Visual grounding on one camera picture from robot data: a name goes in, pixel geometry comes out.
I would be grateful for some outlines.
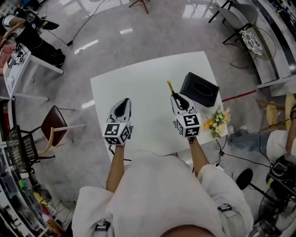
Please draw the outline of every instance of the fan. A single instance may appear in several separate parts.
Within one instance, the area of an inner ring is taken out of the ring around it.
[[[236,183],[241,190],[250,185],[263,194],[259,218],[254,225],[259,222],[265,234],[279,236],[296,218],[296,203],[291,198],[284,198],[282,194],[276,195],[272,189],[264,193],[251,183],[252,177],[252,170],[246,169],[239,175]]]

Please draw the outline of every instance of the white t-shirt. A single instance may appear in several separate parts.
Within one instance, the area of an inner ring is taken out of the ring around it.
[[[3,26],[4,28],[8,31],[11,29],[11,27],[9,26],[9,22],[14,18],[15,16],[13,15],[8,15],[3,19]],[[25,29],[25,26],[23,28],[18,28],[16,29],[14,32],[17,34],[17,36],[19,36],[23,30]]]
[[[180,225],[195,225],[216,237],[244,237],[253,217],[243,193],[224,172],[206,165],[198,178],[174,156],[137,153],[115,193],[83,187],[74,212],[74,237],[158,237]],[[229,204],[231,211],[217,208]],[[95,231],[99,221],[111,225]]]
[[[266,153],[272,163],[281,156],[287,154],[286,143],[288,133],[288,131],[284,130],[275,130],[270,133],[267,141]],[[296,156],[296,139],[293,141],[291,155]]]

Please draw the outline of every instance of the white cube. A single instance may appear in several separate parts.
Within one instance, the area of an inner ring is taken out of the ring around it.
[[[109,145],[124,145],[130,135],[126,123],[106,123],[103,131],[102,135]]]
[[[198,136],[202,126],[200,113],[176,116],[175,126],[183,137]]]

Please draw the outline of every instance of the polished concrete floor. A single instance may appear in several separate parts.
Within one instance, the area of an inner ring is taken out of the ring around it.
[[[53,33],[64,42],[69,42],[82,24],[94,13],[101,1],[96,0],[47,0],[40,13],[47,13],[48,20],[60,24]],[[82,185],[99,187],[97,177],[104,186],[110,160],[104,146],[95,106],[90,79],[102,73],[153,58],[205,51],[211,64],[222,99],[256,89],[259,79],[256,69],[237,69],[229,65],[242,51],[231,45],[223,45],[232,29],[223,25],[217,17],[210,24],[209,18],[216,12],[215,1],[210,5],[206,0],[151,0],[147,3],[149,14],[143,6],[129,8],[132,1],[106,0],[80,30],[73,45],[67,47],[49,32],[42,37],[66,55],[62,67],[63,75],[46,69],[39,69],[35,83],[28,92],[48,96],[49,102],[32,99],[16,100],[17,123],[24,130],[40,125],[53,105],[75,108],[74,112],[63,111],[70,125],[87,123],[84,129],[70,131],[61,142],[64,145],[54,148],[50,154],[56,158],[41,161],[34,168],[38,180],[46,185],[57,200],[77,199]],[[246,56],[238,62],[250,63]],[[255,98],[264,98],[257,92],[224,103],[231,108],[231,124],[237,129],[245,123],[250,131],[258,131],[264,118]],[[46,141],[38,144],[44,147]],[[216,141],[204,144],[203,149],[210,162],[218,159]],[[247,153],[226,145],[225,152],[235,156],[268,163],[258,153]],[[268,169],[234,157],[224,156],[226,172],[236,178],[246,168],[254,171],[253,183],[267,189],[265,176]],[[247,188],[246,199],[256,218],[262,195]]]

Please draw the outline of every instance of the blue jeans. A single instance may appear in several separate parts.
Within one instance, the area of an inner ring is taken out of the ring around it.
[[[260,133],[260,150],[267,157],[266,147],[267,141],[271,132]],[[249,133],[245,129],[239,129],[237,132],[232,133],[228,137],[228,145],[235,146],[238,149],[245,149],[247,151],[259,150],[259,135],[258,132]]]

